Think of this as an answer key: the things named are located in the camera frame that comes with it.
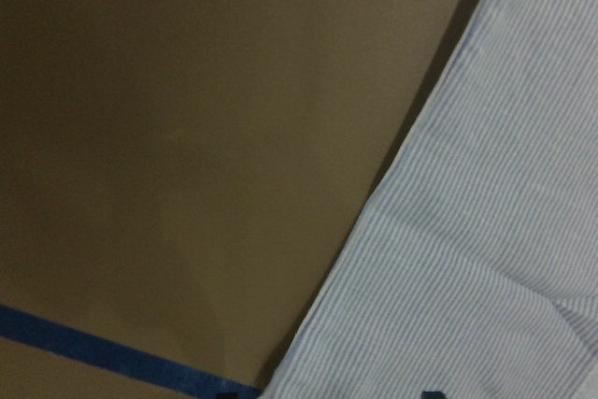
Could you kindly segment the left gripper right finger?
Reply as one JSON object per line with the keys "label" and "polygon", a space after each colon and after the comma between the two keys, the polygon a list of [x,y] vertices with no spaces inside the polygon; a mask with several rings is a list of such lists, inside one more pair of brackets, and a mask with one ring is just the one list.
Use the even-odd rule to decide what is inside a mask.
{"label": "left gripper right finger", "polygon": [[421,399],[443,399],[441,391],[424,391],[421,393]]}

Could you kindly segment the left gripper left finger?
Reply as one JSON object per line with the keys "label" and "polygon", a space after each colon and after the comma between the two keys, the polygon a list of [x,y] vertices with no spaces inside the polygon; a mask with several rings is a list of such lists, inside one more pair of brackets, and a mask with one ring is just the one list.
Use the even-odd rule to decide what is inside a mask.
{"label": "left gripper left finger", "polygon": [[218,393],[218,399],[238,399],[237,392],[220,392]]}

